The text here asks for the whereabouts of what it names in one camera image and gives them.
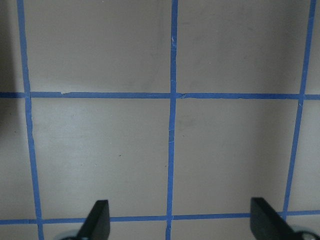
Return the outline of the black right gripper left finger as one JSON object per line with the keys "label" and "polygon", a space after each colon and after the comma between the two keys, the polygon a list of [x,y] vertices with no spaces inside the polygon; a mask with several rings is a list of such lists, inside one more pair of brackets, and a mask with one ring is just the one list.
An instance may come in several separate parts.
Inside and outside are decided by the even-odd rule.
{"label": "black right gripper left finger", "polygon": [[76,235],[77,240],[107,240],[111,232],[108,200],[97,200]]}

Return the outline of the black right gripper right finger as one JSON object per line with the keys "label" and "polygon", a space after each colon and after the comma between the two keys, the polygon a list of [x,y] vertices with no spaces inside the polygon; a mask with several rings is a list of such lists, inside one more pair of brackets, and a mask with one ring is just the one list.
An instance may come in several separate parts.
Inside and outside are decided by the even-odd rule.
{"label": "black right gripper right finger", "polygon": [[250,200],[250,230],[256,240],[299,240],[300,234],[262,197]]}

